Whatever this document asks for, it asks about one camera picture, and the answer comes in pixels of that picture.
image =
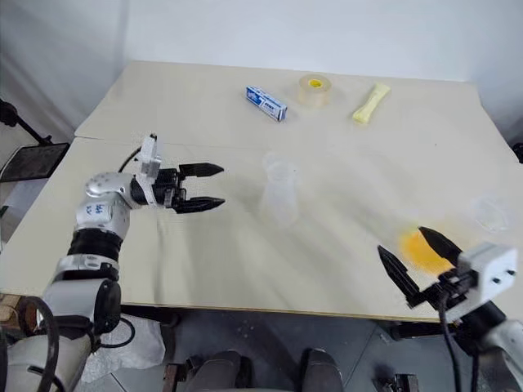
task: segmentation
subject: tape roll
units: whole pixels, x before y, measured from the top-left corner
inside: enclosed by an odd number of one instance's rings
[[[329,102],[332,86],[325,76],[310,73],[300,79],[297,100],[302,105],[320,108]]]

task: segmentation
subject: blue and white box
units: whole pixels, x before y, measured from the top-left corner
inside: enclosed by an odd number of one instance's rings
[[[253,102],[262,112],[276,121],[285,119],[287,105],[270,96],[259,87],[247,86],[247,99]]]

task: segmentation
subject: yellow object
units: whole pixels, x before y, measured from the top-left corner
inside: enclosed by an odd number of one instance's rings
[[[432,250],[419,230],[401,238],[400,250],[412,264],[429,274],[437,276],[453,267],[449,261],[439,257]]]
[[[311,108],[320,108],[329,102],[332,83],[325,76],[310,73],[299,81],[297,100]]]
[[[360,107],[358,110],[354,112],[354,114],[352,114],[352,118],[354,119],[354,121],[360,124],[368,123],[370,120],[370,116],[378,106],[379,101],[382,100],[382,98],[386,96],[390,90],[391,88],[389,86],[386,86],[381,83],[376,83],[373,91],[370,93],[370,96],[367,99],[367,102],[365,102],[365,105]]]

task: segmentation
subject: orange object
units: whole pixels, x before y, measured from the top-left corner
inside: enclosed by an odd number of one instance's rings
[[[408,261],[429,274],[437,276],[453,267],[448,260],[439,257],[432,250],[418,230],[400,239],[400,250]]]

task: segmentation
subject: beige tabletop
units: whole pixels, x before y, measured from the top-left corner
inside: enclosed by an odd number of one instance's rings
[[[291,92],[303,74],[131,64],[77,130],[93,139],[74,141],[0,257],[2,290],[42,292],[67,251],[86,179],[115,170],[152,131],[164,166],[223,166],[187,187],[226,203],[186,216],[133,212],[120,256],[126,303],[434,319],[429,306],[406,306],[378,244],[400,255],[400,236],[426,225],[465,249],[484,240],[523,248],[522,166],[473,86],[327,75],[331,104],[306,109]],[[391,94],[368,126],[355,125],[350,114],[374,80]],[[286,101],[288,118],[274,122],[248,103],[245,84]],[[297,219],[283,227],[261,208],[268,152],[296,168]],[[485,200],[507,218],[505,230],[478,223]],[[435,279],[408,267],[421,286]],[[518,279],[496,303],[523,319],[521,295]]]

